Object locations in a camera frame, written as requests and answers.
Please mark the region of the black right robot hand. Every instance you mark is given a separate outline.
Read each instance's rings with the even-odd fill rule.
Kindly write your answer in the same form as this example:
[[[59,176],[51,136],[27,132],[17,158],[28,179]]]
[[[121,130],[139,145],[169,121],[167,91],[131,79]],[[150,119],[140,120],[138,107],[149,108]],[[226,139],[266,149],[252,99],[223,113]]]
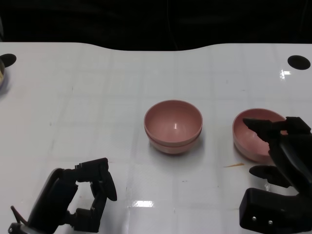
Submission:
[[[283,121],[243,118],[269,144],[269,155],[284,178],[302,195],[312,196],[312,133],[300,117]]]

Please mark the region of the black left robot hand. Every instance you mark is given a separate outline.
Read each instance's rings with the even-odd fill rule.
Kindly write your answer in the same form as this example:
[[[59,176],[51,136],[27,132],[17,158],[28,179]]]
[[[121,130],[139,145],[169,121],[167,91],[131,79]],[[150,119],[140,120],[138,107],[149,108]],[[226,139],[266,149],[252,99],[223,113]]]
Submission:
[[[68,211],[78,184],[89,182],[94,201],[90,209]],[[58,226],[69,224],[75,231],[97,233],[107,200],[116,201],[117,192],[107,158],[55,169],[46,180],[29,215],[27,224],[41,233],[53,234]]]

